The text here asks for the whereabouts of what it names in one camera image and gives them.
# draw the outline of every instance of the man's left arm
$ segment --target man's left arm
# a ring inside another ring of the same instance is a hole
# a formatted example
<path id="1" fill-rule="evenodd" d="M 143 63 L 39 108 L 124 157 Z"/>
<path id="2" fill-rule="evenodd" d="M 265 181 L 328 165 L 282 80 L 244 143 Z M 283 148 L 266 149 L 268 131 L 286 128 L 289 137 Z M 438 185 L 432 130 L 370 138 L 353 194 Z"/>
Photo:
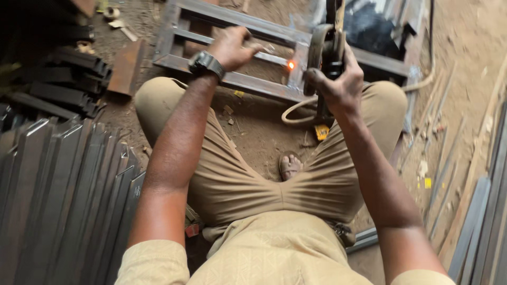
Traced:
<path id="1" fill-rule="evenodd" d="M 242 48 L 250 37 L 245 27 L 229 27 L 208 48 L 231 72 L 248 63 L 261 45 Z M 185 207 L 204 140 L 209 106 L 218 77 L 206 72 L 193 81 L 155 143 L 130 231 L 128 247 L 165 239 L 185 246 Z"/>

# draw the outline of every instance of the man's right arm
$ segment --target man's right arm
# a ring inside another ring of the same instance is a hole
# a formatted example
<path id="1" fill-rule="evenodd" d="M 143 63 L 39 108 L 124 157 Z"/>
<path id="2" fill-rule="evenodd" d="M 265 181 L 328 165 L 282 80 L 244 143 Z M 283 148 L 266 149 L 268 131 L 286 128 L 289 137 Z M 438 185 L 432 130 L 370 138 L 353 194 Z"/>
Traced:
<path id="1" fill-rule="evenodd" d="M 335 81 L 317 69 L 310 69 L 308 78 L 324 95 L 342 129 L 363 199 L 377 228 L 386 284 L 414 269 L 447 275 L 426 238 L 417 205 L 363 121 L 363 71 L 348 45 L 344 61 L 345 72 Z"/>

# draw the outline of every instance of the person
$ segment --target person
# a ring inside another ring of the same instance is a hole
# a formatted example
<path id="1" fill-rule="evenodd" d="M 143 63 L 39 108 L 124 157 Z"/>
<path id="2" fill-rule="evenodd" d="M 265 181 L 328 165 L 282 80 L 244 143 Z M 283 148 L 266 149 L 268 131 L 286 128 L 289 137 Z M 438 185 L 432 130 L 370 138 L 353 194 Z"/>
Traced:
<path id="1" fill-rule="evenodd" d="M 260 46 L 242 48 L 245 27 L 229 27 L 208 47 L 227 72 Z M 116 284 L 371 284 L 347 263 L 336 225 L 366 203 L 377 228 L 386 284 L 453 284 L 426 238 L 418 207 L 387 161 L 407 102 L 390 82 L 363 87 L 346 45 L 344 73 L 307 78 L 336 121 L 302 163 L 282 158 L 284 182 L 262 178 L 232 146 L 210 108 L 218 76 L 203 72 L 186 86 L 154 78 L 135 106 L 153 146 Z M 202 218 L 214 242 L 190 277 L 185 209 Z"/>

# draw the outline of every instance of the dirty hand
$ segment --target dirty hand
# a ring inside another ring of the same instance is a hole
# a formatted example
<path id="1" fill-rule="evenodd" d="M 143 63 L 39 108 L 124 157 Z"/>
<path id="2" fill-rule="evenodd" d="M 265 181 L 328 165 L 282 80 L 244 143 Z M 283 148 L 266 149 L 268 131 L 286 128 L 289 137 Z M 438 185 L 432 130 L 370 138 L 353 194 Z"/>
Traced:
<path id="1" fill-rule="evenodd" d="M 336 80 L 328 79 L 320 70 L 309 68 L 309 82 L 324 96 L 328 108 L 335 118 L 360 115 L 363 93 L 363 70 L 357 64 L 350 46 L 345 43 L 343 58 L 345 70 Z"/>
<path id="2" fill-rule="evenodd" d="M 247 64 L 263 48 L 261 44 L 242 48 L 243 41 L 250 37 L 251 33 L 245 27 L 228 27 L 209 46 L 208 53 L 220 62 L 225 71 L 235 71 Z"/>

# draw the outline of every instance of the left hand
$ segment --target left hand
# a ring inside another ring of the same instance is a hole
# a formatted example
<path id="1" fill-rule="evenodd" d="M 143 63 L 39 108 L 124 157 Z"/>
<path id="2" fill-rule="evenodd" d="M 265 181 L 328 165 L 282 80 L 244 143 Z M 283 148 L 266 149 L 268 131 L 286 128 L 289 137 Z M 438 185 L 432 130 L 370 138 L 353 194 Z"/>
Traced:
<path id="1" fill-rule="evenodd" d="M 208 47 L 208 53 L 220 62 L 226 72 L 235 71 L 250 62 L 254 55 L 263 49 L 261 44 L 242 48 L 243 41 L 250 37 L 251 33 L 245 27 L 228 27 Z"/>

